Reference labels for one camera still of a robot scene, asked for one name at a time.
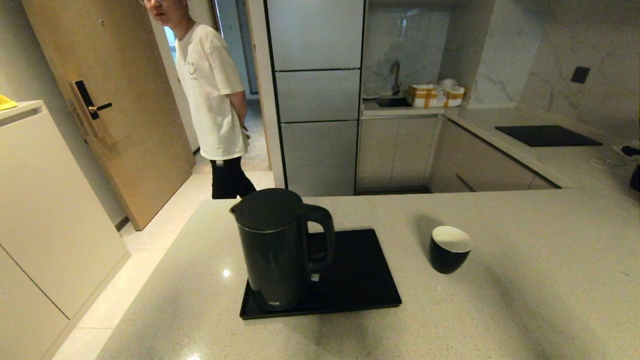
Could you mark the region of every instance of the person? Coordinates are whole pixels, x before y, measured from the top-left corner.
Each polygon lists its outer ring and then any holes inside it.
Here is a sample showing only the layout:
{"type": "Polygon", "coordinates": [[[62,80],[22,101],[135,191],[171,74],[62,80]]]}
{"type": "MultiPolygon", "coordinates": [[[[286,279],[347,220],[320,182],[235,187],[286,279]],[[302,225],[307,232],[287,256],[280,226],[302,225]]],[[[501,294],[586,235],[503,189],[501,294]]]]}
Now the person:
{"type": "Polygon", "coordinates": [[[255,192],[241,167],[249,140],[244,86],[224,39],[191,18],[188,0],[140,2],[177,38],[178,78],[187,96],[200,154],[213,169],[211,197],[235,199],[255,192]]]}

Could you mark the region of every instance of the floor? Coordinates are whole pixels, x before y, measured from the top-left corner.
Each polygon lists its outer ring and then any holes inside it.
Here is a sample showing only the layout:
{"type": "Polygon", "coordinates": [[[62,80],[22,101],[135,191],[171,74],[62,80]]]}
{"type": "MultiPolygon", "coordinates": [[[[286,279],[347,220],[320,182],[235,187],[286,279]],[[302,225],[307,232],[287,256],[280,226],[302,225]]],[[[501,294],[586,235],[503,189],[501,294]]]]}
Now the floor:
{"type": "MultiPolygon", "coordinates": [[[[257,101],[249,102],[246,125],[251,140],[249,153],[243,157],[243,169],[258,190],[272,188],[273,173],[269,171],[264,128],[257,101]]],[[[191,177],[151,223],[143,231],[135,231],[131,224],[120,231],[123,241],[131,251],[131,258],[85,314],[58,350],[54,360],[91,360],[97,357],[187,219],[200,201],[210,198],[211,165],[198,153],[191,177]]]]}

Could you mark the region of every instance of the black pants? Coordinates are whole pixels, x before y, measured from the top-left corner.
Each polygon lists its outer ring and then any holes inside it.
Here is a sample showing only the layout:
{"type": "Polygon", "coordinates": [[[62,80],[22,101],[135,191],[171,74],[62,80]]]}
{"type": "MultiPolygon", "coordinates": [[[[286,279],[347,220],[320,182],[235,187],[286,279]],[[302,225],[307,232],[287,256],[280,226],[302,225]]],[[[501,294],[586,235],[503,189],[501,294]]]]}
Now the black pants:
{"type": "Polygon", "coordinates": [[[238,195],[242,198],[255,192],[255,186],[240,166],[241,159],[240,156],[225,160],[221,165],[217,165],[216,160],[211,160],[211,168],[213,169],[212,199],[235,199],[238,195]]]}

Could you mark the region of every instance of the refrigerator door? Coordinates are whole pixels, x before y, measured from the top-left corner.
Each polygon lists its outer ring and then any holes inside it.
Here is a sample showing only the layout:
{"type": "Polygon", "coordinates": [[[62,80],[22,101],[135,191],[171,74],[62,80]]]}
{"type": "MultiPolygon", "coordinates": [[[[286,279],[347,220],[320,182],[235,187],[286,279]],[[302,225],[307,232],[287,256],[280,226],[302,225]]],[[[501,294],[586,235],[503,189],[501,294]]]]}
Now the refrigerator door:
{"type": "Polygon", "coordinates": [[[360,70],[277,72],[280,122],[355,120],[360,70]]]}
{"type": "Polygon", "coordinates": [[[273,66],[360,68],[364,0],[267,0],[273,66]]]}
{"type": "Polygon", "coordinates": [[[289,189],[301,196],[354,195],[358,121],[282,124],[289,189]]]}

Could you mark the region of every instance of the sink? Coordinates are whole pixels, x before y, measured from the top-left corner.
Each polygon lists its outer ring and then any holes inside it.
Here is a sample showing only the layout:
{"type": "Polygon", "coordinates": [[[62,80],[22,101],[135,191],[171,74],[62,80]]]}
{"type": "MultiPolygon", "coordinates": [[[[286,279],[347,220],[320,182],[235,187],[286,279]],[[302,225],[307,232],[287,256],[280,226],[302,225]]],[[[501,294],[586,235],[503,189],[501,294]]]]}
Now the sink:
{"type": "Polygon", "coordinates": [[[404,97],[381,97],[376,99],[376,104],[381,108],[404,108],[412,107],[404,97]]]}

